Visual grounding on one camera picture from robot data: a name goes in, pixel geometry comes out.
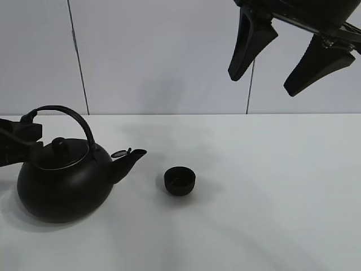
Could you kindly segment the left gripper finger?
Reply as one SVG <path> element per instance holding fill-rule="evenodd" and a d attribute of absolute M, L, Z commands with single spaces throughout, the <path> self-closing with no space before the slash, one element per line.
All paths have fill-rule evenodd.
<path fill-rule="evenodd" d="M 1 119 L 1 135 L 26 142 L 36 142 L 42 138 L 42 125 Z"/>
<path fill-rule="evenodd" d="M 1 167 L 33 162 L 43 148 L 43 142 L 10 143 L 1 147 Z"/>

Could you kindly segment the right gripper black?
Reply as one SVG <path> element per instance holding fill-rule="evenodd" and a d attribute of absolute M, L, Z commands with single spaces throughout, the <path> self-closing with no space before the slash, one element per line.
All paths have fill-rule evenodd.
<path fill-rule="evenodd" d="M 313 35 L 300 62 L 284 83 L 294 97 L 317 80 L 349 67 L 360 52 L 360 29 L 347 22 L 360 1 L 235 1 L 240 7 L 236 45 L 228 74 L 238 81 L 258 54 L 278 33 L 272 19 L 284 21 L 329 40 L 339 40 L 327 47 L 321 36 Z"/>

